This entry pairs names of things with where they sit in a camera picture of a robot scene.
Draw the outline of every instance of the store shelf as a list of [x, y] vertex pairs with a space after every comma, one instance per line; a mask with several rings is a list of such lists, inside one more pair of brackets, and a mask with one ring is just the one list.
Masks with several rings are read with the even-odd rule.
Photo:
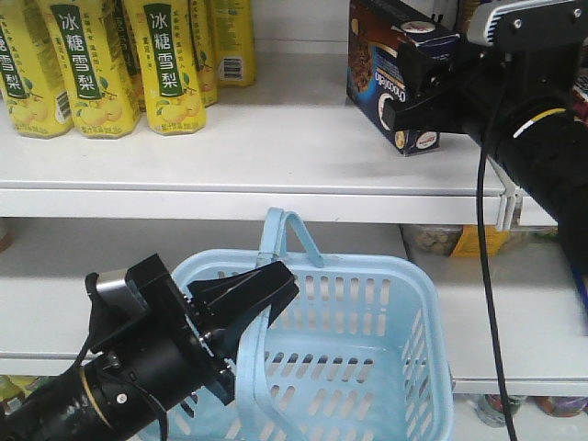
[[[261, 53], [257, 85], [222, 90], [194, 135], [143, 119], [118, 141], [32, 140], [0, 112], [0, 216], [261, 220], [277, 205], [308, 221], [473, 223], [479, 149], [445, 135], [440, 151], [401, 157], [346, 101], [345, 64]], [[504, 188], [488, 169], [495, 224]]]
[[[496, 393], [480, 262], [413, 257], [439, 290], [456, 392]], [[559, 247], [531, 243], [491, 268], [509, 392], [588, 396], [588, 316]]]
[[[255, 250], [263, 230], [262, 222], [229, 220], [18, 219], [9, 225], [16, 238], [0, 254], [0, 373], [19, 375], [56, 375], [71, 365], [87, 335], [86, 274], [126, 268], [156, 252], [173, 270], [208, 249]], [[309, 228], [325, 253], [405, 257], [394, 225]]]

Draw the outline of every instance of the can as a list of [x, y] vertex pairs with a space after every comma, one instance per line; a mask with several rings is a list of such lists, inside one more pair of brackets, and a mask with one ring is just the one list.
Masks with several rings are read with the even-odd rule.
[[[512, 415], [518, 412], [525, 400], [526, 396], [524, 395], [509, 395], [508, 405]], [[506, 425], [500, 395], [480, 395], [476, 404], [476, 414], [485, 424], [490, 427], [504, 427]]]

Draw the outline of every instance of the light blue plastic basket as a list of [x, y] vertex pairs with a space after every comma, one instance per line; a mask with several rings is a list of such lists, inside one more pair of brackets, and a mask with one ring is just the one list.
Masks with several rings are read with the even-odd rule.
[[[290, 224], [306, 253], [286, 249]], [[446, 441], [453, 400], [437, 294], [417, 266], [396, 257], [319, 254], [300, 218], [268, 212], [260, 251], [195, 254], [173, 273], [227, 277], [282, 260], [300, 294], [269, 330], [267, 311], [243, 334], [236, 401], [198, 391], [191, 419], [169, 413], [170, 439]], [[152, 424], [140, 433], [159, 439]]]

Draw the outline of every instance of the snack package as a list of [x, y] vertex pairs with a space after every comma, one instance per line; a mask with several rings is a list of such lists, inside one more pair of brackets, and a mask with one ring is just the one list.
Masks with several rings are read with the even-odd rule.
[[436, 60], [450, 57], [459, 34], [435, 23], [400, 0], [351, 0], [347, 94], [404, 155], [439, 145], [433, 131], [392, 131], [383, 119], [387, 100], [410, 99], [397, 63], [403, 43]]

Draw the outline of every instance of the barcode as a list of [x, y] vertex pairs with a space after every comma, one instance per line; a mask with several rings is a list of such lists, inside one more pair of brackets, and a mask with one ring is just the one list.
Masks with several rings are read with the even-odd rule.
[[222, 60], [223, 80], [243, 80], [243, 59], [225, 58]]
[[71, 116], [72, 110], [70, 108], [70, 101], [67, 99], [67, 92], [63, 92], [57, 96], [57, 120], [65, 122]]

